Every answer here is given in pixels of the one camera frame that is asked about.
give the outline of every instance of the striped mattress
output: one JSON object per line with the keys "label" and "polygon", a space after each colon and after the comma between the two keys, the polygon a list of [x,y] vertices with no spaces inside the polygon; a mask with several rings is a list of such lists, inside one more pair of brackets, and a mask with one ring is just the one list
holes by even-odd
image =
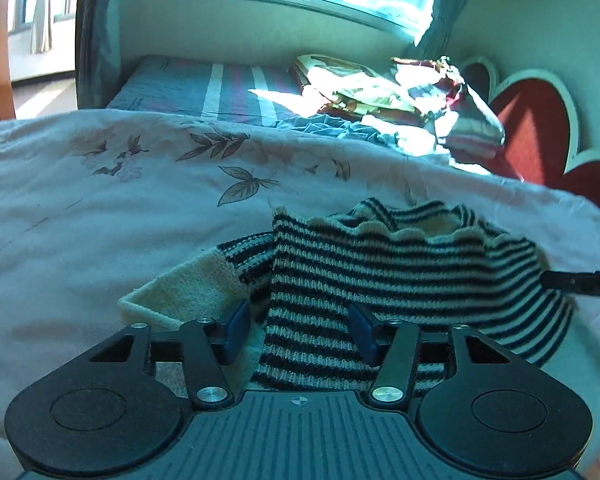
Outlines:
{"label": "striped mattress", "polygon": [[148,56],[107,108],[274,126],[295,116],[274,94],[300,95],[284,69]]}

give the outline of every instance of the metal screw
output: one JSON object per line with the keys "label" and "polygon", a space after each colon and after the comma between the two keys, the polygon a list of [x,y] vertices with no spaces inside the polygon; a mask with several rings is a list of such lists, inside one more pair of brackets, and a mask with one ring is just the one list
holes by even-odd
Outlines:
{"label": "metal screw", "polygon": [[220,386],[207,386],[200,388],[196,393],[196,397],[202,402],[221,402],[229,396],[229,393]]}
{"label": "metal screw", "polygon": [[373,390],[371,396],[378,402],[395,402],[402,398],[402,391],[393,386],[381,386]]}

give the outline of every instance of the pile of clothes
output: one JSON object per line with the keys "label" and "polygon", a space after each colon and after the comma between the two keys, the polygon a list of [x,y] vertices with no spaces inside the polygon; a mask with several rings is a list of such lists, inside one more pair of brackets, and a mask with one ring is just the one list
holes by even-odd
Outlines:
{"label": "pile of clothes", "polygon": [[427,153],[435,153],[435,147],[442,146],[452,154],[461,153],[467,162],[472,156],[493,158],[504,145],[502,124],[446,57],[394,57],[391,73],[382,76],[357,63],[308,54],[298,57],[290,72],[302,96],[314,104],[316,115],[307,123],[293,118],[276,127],[333,135],[333,130],[321,126],[330,122],[323,117],[328,115],[348,121],[336,126],[341,130],[338,135],[351,136],[354,129],[354,134],[372,136],[373,142],[393,135],[393,142],[382,142],[398,146],[409,139],[402,151],[411,155],[423,155],[425,146],[429,146]]}

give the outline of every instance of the heart-shaped headboard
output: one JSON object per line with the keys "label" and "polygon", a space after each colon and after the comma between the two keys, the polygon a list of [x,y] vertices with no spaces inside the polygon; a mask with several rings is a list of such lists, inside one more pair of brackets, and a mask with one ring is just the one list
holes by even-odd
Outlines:
{"label": "heart-shaped headboard", "polygon": [[496,66],[485,56],[465,59],[459,66],[460,75],[486,103],[491,101],[500,83]]}
{"label": "heart-shaped headboard", "polygon": [[495,89],[490,107],[507,137],[488,170],[584,196],[600,208],[600,150],[580,151],[576,107],[558,76],[517,72]]}

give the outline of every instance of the bed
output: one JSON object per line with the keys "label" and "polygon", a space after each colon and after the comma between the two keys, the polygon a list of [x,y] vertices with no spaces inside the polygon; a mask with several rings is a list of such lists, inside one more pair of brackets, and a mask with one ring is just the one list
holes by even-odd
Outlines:
{"label": "bed", "polygon": [[280,68],[148,56],[108,107],[274,126],[295,115],[300,101],[298,86]]}
{"label": "bed", "polygon": [[[590,201],[366,142],[124,110],[0,123],[0,480],[20,473],[2,426],[8,403],[124,326],[120,298],[270,229],[276,206],[324,216],[369,196],[396,207],[464,203],[534,241],[554,269],[600,269]],[[600,457],[600,299],[575,301],[543,369],[594,415],[584,473]]]}

